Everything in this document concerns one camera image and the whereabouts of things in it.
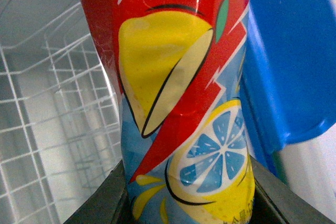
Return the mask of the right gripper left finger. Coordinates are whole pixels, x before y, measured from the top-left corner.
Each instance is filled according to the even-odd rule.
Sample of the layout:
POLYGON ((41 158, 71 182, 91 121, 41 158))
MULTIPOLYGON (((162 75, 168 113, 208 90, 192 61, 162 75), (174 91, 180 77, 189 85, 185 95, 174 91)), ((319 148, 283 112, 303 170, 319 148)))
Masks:
POLYGON ((92 196, 65 223, 133 223, 121 161, 92 196))

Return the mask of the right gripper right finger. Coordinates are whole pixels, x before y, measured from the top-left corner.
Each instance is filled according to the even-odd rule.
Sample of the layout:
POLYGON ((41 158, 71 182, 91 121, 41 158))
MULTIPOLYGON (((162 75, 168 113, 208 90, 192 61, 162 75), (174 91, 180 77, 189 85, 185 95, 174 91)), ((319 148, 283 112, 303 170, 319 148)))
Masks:
POLYGON ((255 198, 250 223, 254 224, 328 224, 331 219, 292 192, 253 157, 255 198))

